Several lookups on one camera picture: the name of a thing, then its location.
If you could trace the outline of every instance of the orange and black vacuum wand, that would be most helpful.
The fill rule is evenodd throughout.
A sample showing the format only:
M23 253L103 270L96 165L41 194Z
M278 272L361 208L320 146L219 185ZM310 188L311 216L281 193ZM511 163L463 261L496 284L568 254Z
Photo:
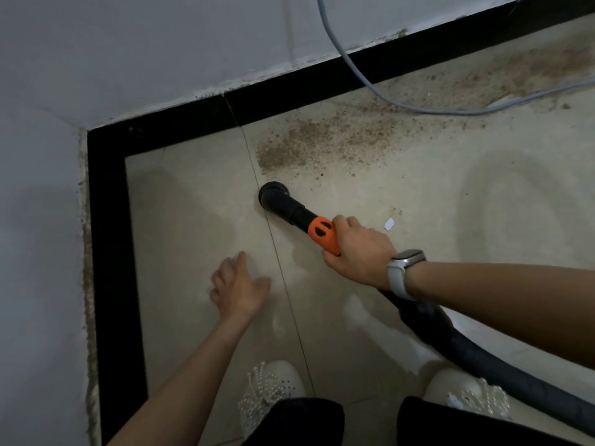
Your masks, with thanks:
M270 181L258 193L262 207L289 224L306 232L325 250L339 255L337 232L333 223L317 216L289 195L285 185ZM517 369L485 351L458 330L439 305L401 299L390 291L381 291L399 309L401 320L423 342L446 359L490 385L502 387L509 395L568 424L595 436L595 405Z
M332 221L317 216L289 195L289 190L278 181L270 181L258 192L258 202L284 221L306 232L324 250L340 255L337 232Z

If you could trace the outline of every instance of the person's left hand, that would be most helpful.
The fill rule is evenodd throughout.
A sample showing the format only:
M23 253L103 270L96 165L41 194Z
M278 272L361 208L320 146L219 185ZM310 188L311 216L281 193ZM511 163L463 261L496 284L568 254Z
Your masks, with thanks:
M246 267L246 253L240 252L235 262L225 258L211 281L215 288L211 300L219 308L219 320L250 322L260 311L271 291L271 279L252 280Z

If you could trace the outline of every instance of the forearm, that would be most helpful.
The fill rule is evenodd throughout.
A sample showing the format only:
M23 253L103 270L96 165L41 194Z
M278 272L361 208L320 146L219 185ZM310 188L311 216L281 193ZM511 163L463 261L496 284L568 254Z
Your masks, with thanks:
M219 322L182 368L130 419L110 446L196 446L248 320Z
M416 298L595 369L593 271L423 262L407 271L405 285Z

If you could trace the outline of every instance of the person's right arm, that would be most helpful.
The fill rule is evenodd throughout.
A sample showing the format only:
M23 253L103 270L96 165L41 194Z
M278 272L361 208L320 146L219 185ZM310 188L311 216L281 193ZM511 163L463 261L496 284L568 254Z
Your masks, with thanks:
M333 219L341 256L323 251L342 276L390 291L387 235L355 217ZM511 337L595 369L595 271L553 266L421 262L407 292L452 308Z

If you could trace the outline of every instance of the black pants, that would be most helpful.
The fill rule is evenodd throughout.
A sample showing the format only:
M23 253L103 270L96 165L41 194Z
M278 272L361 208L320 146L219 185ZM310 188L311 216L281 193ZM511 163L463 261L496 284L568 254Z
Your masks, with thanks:
M318 398L286 399L273 406L245 446L339 446L345 415L336 402ZM512 422L432 404L416 397L405 399L397 417L399 446L456 446L529 444L574 445L552 435Z

